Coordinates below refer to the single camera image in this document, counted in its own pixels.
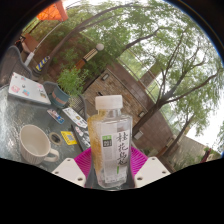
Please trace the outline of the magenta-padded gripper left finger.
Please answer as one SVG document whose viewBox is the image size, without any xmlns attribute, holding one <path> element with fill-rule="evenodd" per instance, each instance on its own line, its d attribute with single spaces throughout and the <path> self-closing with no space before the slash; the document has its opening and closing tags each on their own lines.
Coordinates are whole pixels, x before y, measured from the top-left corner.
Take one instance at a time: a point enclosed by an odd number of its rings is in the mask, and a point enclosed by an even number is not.
<svg viewBox="0 0 224 224">
<path fill-rule="evenodd" d="M 91 149 L 75 158 L 66 158 L 52 173 L 78 186 L 86 187 L 92 167 Z"/>
</svg>

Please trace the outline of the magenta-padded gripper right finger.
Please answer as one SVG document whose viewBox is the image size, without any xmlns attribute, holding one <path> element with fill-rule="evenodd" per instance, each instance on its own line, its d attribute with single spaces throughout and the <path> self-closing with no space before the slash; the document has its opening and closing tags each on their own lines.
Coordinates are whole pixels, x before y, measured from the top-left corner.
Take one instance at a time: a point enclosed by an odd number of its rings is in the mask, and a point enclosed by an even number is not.
<svg viewBox="0 0 224 224">
<path fill-rule="evenodd" d="M 157 157 L 147 157 L 134 147 L 131 148 L 130 167 L 136 188 L 143 187 L 170 174 Z"/>
</svg>

